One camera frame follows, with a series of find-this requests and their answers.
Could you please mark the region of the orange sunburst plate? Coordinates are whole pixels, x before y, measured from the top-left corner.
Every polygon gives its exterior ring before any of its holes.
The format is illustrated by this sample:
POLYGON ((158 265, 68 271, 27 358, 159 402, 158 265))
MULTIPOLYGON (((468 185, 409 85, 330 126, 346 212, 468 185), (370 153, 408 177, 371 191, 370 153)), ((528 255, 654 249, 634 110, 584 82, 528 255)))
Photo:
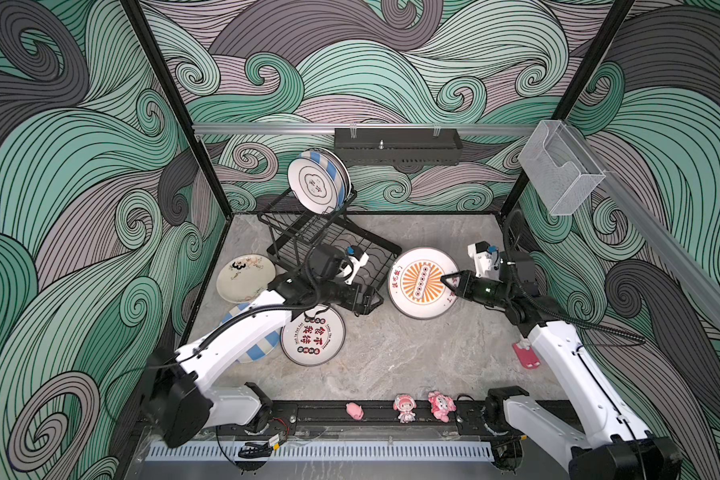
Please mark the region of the orange sunburst plate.
POLYGON ((457 264, 445 252, 419 247, 400 255, 392 264, 387 290, 393 306, 403 315, 431 320, 445 314, 457 300, 442 281, 458 272, 457 264))

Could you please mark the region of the white plate red Chinese characters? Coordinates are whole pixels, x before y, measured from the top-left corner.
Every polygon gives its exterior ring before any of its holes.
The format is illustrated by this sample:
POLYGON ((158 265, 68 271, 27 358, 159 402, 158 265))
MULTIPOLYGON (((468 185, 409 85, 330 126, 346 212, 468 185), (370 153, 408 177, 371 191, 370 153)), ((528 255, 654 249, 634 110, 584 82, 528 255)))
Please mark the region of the white plate red Chinese characters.
POLYGON ((331 306, 318 305, 286 324, 280 333, 285 356, 303 367, 319 366, 336 357, 344 346, 346 325, 331 306))

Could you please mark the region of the blue white striped plate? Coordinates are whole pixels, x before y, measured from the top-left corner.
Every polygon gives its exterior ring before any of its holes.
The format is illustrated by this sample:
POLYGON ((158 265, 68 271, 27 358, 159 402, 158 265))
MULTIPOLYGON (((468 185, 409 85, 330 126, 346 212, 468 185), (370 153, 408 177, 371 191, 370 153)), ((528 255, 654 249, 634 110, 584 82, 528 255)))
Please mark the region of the blue white striped plate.
POLYGON ((319 163, 329 176, 339 183, 337 187, 338 205, 342 207, 351 192, 351 182, 348 170, 344 164, 335 154, 326 149, 318 148, 311 150, 309 152, 309 158, 319 163))
MULTIPOLYGON (((221 320, 220 325, 224 325, 230 322, 232 319, 237 317, 243 310, 247 309, 248 303, 240 303, 232 307, 232 309, 225 315, 221 320)), ((277 328, 270 333, 266 334, 256 344, 251 346, 245 351, 237 360, 238 364, 252 363, 265 358, 267 355, 272 353, 277 347, 280 346, 281 341, 281 330, 277 328)))

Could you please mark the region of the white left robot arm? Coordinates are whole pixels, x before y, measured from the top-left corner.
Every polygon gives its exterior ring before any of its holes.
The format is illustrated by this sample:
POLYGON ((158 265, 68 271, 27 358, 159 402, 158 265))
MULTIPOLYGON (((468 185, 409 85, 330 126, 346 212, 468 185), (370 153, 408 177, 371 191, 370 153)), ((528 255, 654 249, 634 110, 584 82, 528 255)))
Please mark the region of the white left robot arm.
POLYGON ((156 349, 144 368, 141 407, 162 441, 176 448, 204 429, 225 425, 264 430, 271 399, 253 382, 223 393, 216 381, 269 333, 320 305, 344 306, 357 315, 372 312, 382 302, 376 288, 355 279, 368 261, 357 245, 313 246, 300 265, 275 276, 232 319, 174 351, 156 349))

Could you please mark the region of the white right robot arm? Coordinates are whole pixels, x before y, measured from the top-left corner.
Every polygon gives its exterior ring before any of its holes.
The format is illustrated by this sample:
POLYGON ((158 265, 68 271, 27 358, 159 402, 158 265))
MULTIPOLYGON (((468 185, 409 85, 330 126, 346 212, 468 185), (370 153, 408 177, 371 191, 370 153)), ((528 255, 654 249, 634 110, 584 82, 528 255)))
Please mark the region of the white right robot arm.
POLYGON ((486 397, 488 427, 522 433, 572 479, 677 479, 683 457, 668 437, 654 434, 602 373, 579 337, 589 323, 563 313, 539 293, 535 264, 524 252, 472 247, 475 270, 441 276, 457 297, 501 310, 563 388, 579 425, 573 427, 518 387, 486 397))

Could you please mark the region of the small pink pig toy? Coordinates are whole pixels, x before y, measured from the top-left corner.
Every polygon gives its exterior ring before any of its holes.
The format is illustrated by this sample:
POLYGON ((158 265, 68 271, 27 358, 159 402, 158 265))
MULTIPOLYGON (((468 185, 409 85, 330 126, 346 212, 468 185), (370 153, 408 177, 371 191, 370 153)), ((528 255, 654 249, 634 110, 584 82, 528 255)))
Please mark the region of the small pink pig toy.
POLYGON ((345 411, 353 420, 360 421, 364 418, 363 407, 355 402, 347 403, 345 411))

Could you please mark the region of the pink hooded doll figurine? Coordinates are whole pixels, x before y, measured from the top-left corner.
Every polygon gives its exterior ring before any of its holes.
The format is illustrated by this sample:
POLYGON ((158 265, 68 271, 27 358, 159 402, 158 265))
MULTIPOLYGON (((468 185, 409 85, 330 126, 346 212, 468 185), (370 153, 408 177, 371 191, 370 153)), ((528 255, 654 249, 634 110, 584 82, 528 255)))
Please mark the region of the pink hooded doll figurine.
POLYGON ((401 424, 408 424, 415 421, 416 408, 416 401, 411 395, 399 394, 395 397, 393 409, 397 412, 397 418, 401 424))

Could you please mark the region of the cream floral plate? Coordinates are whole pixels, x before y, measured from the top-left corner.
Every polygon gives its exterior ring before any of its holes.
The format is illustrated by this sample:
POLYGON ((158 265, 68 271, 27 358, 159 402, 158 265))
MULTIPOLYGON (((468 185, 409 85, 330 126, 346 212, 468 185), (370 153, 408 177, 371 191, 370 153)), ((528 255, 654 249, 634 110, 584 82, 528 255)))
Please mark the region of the cream floral plate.
POLYGON ((226 301, 234 304, 255 299, 275 278, 276 268, 267 257, 245 254, 225 264, 216 280, 216 289, 226 301))

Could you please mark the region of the pink plush creature toy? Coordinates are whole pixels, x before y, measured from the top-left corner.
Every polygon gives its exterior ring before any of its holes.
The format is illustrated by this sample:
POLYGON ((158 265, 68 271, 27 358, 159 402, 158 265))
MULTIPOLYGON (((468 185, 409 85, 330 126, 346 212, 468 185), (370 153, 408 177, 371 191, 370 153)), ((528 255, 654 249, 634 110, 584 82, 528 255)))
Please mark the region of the pink plush creature toy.
POLYGON ((433 417, 443 423, 450 422, 450 414, 457 410, 454 400, 440 391, 430 391, 427 397, 433 417))

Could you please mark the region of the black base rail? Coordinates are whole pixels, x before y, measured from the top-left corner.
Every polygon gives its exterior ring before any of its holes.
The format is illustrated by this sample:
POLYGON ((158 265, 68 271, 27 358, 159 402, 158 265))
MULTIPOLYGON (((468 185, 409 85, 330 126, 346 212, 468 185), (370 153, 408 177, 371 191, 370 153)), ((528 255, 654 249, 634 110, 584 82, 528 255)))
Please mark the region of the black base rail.
POLYGON ((418 400, 413 410, 414 420, 404 423, 391 400, 357 400, 363 416, 356 420, 346 410, 345 400, 276 400, 269 407, 268 424, 289 436, 316 435, 329 428, 367 427, 381 428, 430 428, 456 431, 461 436, 500 437, 507 425, 499 412, 498 401, 489 397, 474 400, 462 396, 455 400, 456 410, 448 414, 448 420, 437 419, 426 400, 418 400))

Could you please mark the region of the black wall-mounted tray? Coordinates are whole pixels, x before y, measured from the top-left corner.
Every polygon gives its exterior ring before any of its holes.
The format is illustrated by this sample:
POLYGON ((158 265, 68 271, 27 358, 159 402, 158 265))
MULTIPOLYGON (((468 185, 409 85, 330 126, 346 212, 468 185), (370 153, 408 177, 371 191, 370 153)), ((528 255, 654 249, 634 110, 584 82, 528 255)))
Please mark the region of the black wall-mounted tray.
POLYGON ((349 129, 334 132, 333 152, 347 166, 393 166, 411 169, 419 166, 456 165, 464 146, 455 129, 437 134, 413 129, 349 129))

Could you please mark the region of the clear acrylic wall holder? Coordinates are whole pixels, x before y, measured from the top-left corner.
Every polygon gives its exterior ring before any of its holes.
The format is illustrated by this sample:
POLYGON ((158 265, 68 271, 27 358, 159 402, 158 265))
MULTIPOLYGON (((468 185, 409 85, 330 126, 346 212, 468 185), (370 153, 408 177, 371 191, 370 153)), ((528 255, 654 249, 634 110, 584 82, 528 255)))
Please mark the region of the clear acrylic wall holder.
POLYGON ((562 120, 543 120, 518 160, 551 216, 572 216, 605 179, 585 137, 562 120))

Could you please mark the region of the aluminium wall rail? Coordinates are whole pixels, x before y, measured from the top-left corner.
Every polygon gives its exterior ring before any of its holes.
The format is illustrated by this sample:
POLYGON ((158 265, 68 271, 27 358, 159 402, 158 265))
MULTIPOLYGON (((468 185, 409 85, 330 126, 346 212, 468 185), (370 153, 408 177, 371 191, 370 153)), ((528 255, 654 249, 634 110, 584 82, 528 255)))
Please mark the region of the aluminium wall rail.
POLYGON ((194 123, 197 135, 332 135, 337 129, 349 129, 355 134, 361 129, 413 129, 437 134, 455 129, 465 136, 526 136, 535 124, 383 124, 383 123, 287 123, 287 122, 207 122, 194 123))

